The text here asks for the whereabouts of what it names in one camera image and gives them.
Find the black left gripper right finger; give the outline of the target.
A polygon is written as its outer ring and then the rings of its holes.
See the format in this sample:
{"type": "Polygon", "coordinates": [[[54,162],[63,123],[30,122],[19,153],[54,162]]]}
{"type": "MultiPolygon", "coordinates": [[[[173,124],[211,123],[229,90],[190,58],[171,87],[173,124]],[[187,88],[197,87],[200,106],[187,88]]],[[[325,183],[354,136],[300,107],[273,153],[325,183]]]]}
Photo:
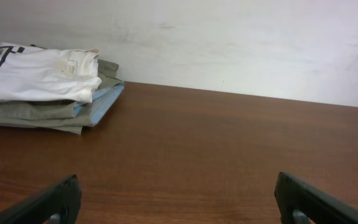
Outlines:
{"type": "Polygon", "coordinates": [[[282,224],[358,224],[358,210],[287,172],[278,174],[274,195],[282,224]]]}

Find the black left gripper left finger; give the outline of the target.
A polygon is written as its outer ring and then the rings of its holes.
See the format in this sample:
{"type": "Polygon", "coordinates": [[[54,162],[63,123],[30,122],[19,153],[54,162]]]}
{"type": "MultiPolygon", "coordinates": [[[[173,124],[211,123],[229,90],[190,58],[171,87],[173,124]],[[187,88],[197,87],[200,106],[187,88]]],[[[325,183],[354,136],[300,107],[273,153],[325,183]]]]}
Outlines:
{"type": "Polygon", "coordinates": [[[0,224],[74,224],[81,207],[81,189],[75,174],[0,212],[0,224]]]}

